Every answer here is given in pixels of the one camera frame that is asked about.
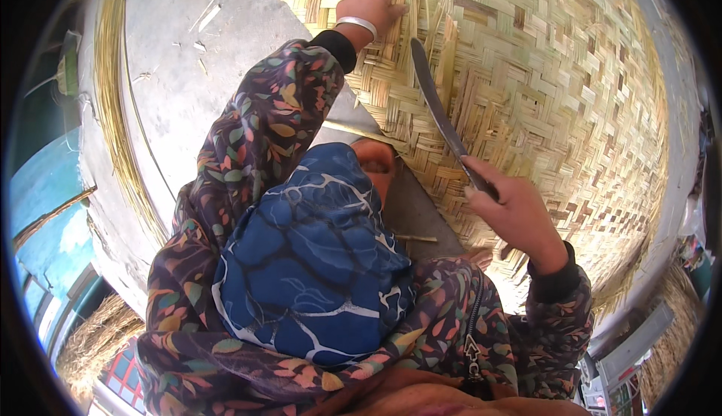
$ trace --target knife handle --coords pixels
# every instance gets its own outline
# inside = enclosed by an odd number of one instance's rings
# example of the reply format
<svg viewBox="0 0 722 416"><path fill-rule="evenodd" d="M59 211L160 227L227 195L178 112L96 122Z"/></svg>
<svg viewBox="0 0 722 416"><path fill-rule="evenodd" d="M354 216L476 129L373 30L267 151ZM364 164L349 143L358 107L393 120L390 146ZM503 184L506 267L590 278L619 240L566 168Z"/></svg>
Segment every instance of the knife handle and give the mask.
<svg viewBox="0 0 722 416"><path fill-rule="evenodd" d="M486 192L496 203L499 203L499 191L496 190L494 185L483 179L481 175L473 171L471 168L466 167L464 163L461 163L461 167L464 168L466 176L469 177L469 180L472 182L474 187L482 192Z"/></svg>

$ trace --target bracelet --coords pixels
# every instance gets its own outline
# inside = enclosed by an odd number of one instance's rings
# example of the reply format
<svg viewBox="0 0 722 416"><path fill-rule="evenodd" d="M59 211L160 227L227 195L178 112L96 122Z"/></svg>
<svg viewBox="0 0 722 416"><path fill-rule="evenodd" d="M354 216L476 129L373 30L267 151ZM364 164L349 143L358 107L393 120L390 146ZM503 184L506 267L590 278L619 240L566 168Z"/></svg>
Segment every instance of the bracelet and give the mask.
<svg viewBox="0 0 722 416"><path fill-rule="evenodd" d="M336 20L336 24L334 26L337 26L342 23L351 23L351 24L357 24L359 26L363 26L364 28L371 31L373 34L373 41L376 42L378 40L378 32L376 31L376 26L371 24L370 21L366 21L363 18L358 17L340 17L338 20Z"/></svg>

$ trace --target zipper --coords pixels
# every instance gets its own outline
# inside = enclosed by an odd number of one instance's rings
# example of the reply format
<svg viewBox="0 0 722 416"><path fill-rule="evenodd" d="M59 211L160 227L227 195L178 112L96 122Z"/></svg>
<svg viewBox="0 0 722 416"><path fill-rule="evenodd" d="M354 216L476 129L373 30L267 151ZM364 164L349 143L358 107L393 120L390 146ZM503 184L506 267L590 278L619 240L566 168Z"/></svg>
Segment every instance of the zipper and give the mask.
<svg viewBox="0 0 722 416"><path fill-rule="evenodd" d="M471 381L479 381L482 378L482 374L479 373L479 346L474 341L472 331L476 326L476 320L479 316L479 307L482 304L482 287L484 286L484 277L479 278L479 284L476 286L476 294L474 299L474 306L472 306L472 312L469 314L469 323L466 326L466 340L464 343L464 357L466 359L466 371L468 379Z"/></svg>

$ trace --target woven mat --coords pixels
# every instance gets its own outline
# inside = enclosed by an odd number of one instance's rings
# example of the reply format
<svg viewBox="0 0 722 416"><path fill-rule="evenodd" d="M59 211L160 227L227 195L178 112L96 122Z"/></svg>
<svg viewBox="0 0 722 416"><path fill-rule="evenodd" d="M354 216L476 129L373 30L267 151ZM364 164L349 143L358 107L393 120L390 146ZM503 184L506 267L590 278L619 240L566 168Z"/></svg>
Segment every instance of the woven mat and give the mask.
<svg viewBox="0 0 722 416"><path fill-rule="evenodd" d="M334 26L339 0L283 1L312 35ZM618 286L666 185L666 94L636 1L393 1L410 12L346 79L384 134L408 145L404 162L465 248L503 245L464 204L469 182L415 83L412 36L469 153L532 180L594 289ZM525 264L515 251L488 270L508 311L526 296Z"/></svg>

